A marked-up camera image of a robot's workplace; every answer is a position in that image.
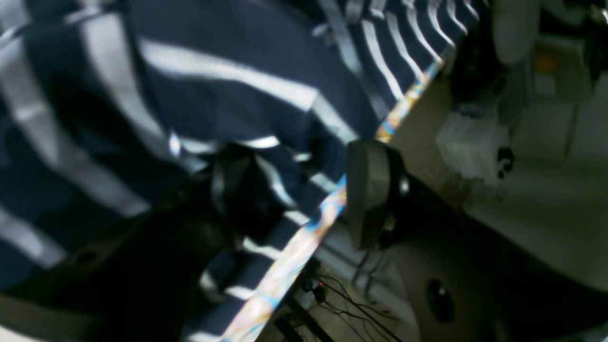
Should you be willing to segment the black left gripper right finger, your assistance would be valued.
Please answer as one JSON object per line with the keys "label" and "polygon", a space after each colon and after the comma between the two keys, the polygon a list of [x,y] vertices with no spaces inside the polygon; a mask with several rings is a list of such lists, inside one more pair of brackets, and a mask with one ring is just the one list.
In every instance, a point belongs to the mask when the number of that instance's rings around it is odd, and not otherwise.
{"label": "black left gripper right finger", "polygon": [[373,139],[347,145],[358,250],[387,250],[424,342],[601,341],[607,294],[560,275],[462,214]]}

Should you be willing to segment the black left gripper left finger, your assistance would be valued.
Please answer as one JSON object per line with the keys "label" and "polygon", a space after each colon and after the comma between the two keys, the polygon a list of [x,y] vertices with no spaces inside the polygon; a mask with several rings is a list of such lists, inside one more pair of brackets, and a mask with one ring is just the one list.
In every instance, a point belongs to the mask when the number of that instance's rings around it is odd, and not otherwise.
{"label": "black left gripper left finger", "polygon": [[243,247],[226,199],[254,161],[231,145],[150,211],[2,292],[2,328],[35,342],[177,342],[204,271]]}

